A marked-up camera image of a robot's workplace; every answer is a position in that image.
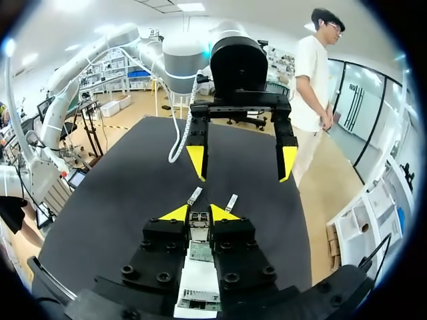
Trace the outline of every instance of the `floor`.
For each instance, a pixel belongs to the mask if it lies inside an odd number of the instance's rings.
[[[155,99],[150,91],[132,91],[131,95],[133,103],[117,115],[104,118],[104,128],[101,126],[100,121],[97,123],[97,134],[104,152],[119,141],[127,130],[131,129],[142,117],[155,115]],[[107,95],[99,95],[98,99],[104,102],[109,101]],[[165,99],[165,94],[160,91],[159,106],[163,104],[167,104],[167,100]],[[171,117],[171,111],[159,108],[159,116]],[[226,121],[225,119],[215,119],[214,123],[227,125]],[[90,159],[87,151],[91,150],[91,147],[80,123],[81,121],[78,123],[78,130],[73,132],[70,138],[74,145],[84,146],[85,152],[83,156],[86,159]],[[235,126],[242,129],[256,130],[253,125],[245,123],[239,123]],[[267,124],[264,133],[274,134],[274,128],[271,123]],[[321,281],[331,272],[332,260],[328,253],[326,223],[338,214],[357,195],[361,188],[361,181],[340,148],[328,135],[324,135],[316,151],[313,163],[300,185],[301,200],[310,238],[313,284]],[[37,256],[39,250],[28,244],[20,234],[11,235],[11,242],[26,274],[32,279],[33,275],[26,264],[26,260],[30,256]]]
[[[359,136],[357,135],[351,134],[339,125],[333,126],[329,130],[329,134],[341,148],[346,158],[349,159],[352,164],[354,164],[354,162],[357,160],[360,153],[362,152],[366,141],[359,138]],[[381,150],[373,147],[372,145],[368,145],[363,154],[363,157],[356,166],[356,169],[359,172],[359,175],[363,178],[363,180],[368,180],[371,170],[373,168],[372,164],[378,162],[381,154]]]

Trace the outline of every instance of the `white pants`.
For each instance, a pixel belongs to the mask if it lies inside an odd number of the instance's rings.
[[[314,152],[322,139],[322,131],[308,132],[298,129],[297,127],[292,127],[292,129],[298,140],[298,153],[296,155],[294,167],[292,168],[292,174],[294,175],[295,184],[299,188],[301,179],[308,170],[313,160]]]

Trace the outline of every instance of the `white t-shirt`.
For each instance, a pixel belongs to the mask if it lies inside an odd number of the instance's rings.
[[[295,54],[295,77],[306,75],[310,85],[322,107],[328,107],[328,52],[325,47],[310,35],[298,41]],[[309,132],[322,130],[320,116],[310,108],[296,91],[295,78],[291,84],[290,104],[292,112],[290,119],[293,126]]]

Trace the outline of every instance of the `tape line on floor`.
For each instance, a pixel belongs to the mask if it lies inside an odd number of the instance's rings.
[[[78,125],[85,125],[83,122],[76,122]],[[97,123],[93,124],[94,127],[102,127],[102,125],[99,125]],[[127,127],[120,127],[119,125],[104,125],[104,128],[112,128],[112,129],[123,129],[123,130],[129,130]]]

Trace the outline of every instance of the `black tabletop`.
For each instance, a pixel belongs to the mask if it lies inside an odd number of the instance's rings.
[[[179,121],[181,132],[184,121]],[[100,275],[120,282],[151,217],[183,205],[197,186],[195,209],[225,208],[239,196],[234,214],[250,218],[256,239],[278,274],[277,285],[311,287],[310,245],[293,177],[279,183],[275,139],[222,125],[209,127],[209,167],[202,183],[186,150],[170,164],[175,141],[171,119],[147,117],[126,133],[87,174],[65,204],[40,252],[40,262],[78,294]],[[40,296],[40,283],[33,293]]]

